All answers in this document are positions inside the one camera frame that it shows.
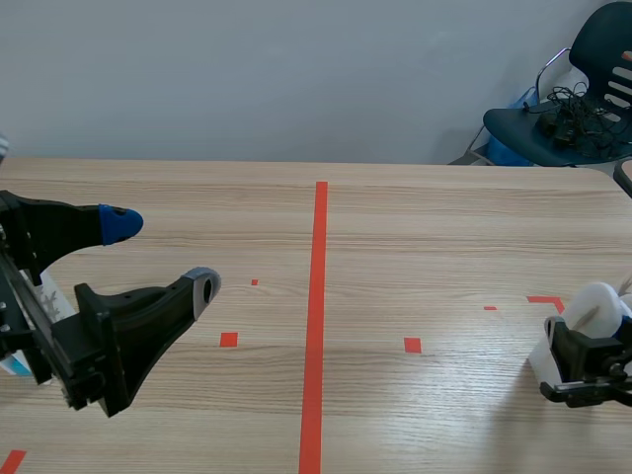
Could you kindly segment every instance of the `red tape line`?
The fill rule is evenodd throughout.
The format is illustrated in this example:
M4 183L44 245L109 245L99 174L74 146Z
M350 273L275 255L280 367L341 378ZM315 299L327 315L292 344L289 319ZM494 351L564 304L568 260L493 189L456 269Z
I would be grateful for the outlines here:
M555 305L558 313L564 312L564 303L559 296L527 296L526 300L529 303L551 303Z
M326 182L316 183L312 261L307 303L307 336L300 424L298 474L320 474L323 441L323 339L325 336Z
M0 474L14 474L20 467L20 464L22 464L26 455L26 451L20 451L17 449L11 451L7 460L4 461L4 464L0 467Z

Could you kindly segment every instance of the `black cable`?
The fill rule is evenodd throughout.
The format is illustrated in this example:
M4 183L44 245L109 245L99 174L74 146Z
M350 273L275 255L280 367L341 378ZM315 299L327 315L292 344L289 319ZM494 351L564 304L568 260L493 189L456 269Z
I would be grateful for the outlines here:
M585 82L578 82L571 90L568 87L555 87L547 96L552 107L545 111L534 112L527 103L524 103L524 110L528 114L547 114L556 112L558 118L562 118L568 124L578 138L582 138L581 143L576 140L576 151L590 158L606 160L613 156L615 147L621 144L630 144L629 141L619 139L627 134L632 120L628 120L625 126L619 131L613 131L619 122L610 120L606 116L616 114L611 113L599 106L597 101L586 97L586 91L578 92L579 86L583 85L588 89ZM587 145L592 151L579 149L581 145Z

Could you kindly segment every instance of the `chair seat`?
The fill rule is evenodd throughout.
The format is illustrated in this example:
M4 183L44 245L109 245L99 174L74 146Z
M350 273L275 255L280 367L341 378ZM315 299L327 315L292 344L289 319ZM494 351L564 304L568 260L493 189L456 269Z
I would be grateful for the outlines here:
M544 103L533 111L548 111ZM507 148L540 166L578 166L616 161L632 155L632 145L621 145L616 156L607 159L589 157L573 148L560 148L536 128L540 114L529 114L522 109L492 109L485 113L483 123L489 132Z
M632 197L632 160L622 161L616 164L614 181Z

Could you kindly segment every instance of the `chair backrest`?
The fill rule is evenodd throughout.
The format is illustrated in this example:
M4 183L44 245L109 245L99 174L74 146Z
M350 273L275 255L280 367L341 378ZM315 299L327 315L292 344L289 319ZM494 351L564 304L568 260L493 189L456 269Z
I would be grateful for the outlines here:
M570 61L588 76L588 97L632 120L632 3L610 3L594 12L575 39Z

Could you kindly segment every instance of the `wood grain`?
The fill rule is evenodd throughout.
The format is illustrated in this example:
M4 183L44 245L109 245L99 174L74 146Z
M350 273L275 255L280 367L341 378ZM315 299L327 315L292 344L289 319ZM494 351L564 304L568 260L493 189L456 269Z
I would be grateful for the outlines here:
M629 197L592 170L406 165L7 160L16 194L145 218L134 239L55 263L66 294L195 266L223 285L111 420L0 374L0 458L27 450L21 473L296 473L317 181L324 473L629 471L632 412L548 403L524 364L555 311L526 296L568 300L630 270ZM239 347L221 349L233 331ZM424 353L405 354L405 337Z

